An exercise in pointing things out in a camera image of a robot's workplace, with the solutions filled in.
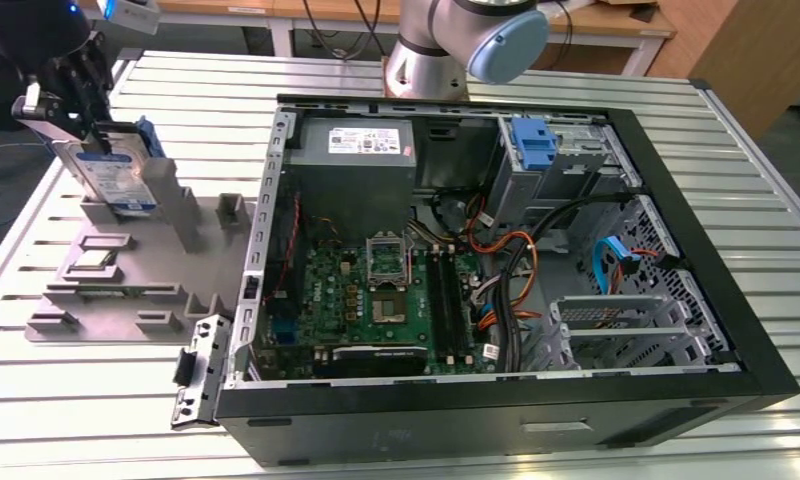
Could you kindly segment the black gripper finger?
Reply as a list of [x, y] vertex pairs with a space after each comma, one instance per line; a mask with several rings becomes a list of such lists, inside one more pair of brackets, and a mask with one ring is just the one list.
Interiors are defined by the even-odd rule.
[[111, 62], [106, 56], [106, 38], [93, 30], [83, 45], [83, 63], [90, 82], [90, 110], [95, 120], [109, 121], [109, 92], [114, 86]]
[[83, 50], [78, 49], [51, 61], [54, 79], [50, 90], [61, 99], [57, 110], [66, 119], [67, 135], [89, 144], [94, 153], [110, 154], [111, 145], [98, 129], [98, 124], [111, 119], [102, 121], [91, 116], [90, 82], [83, 63]]

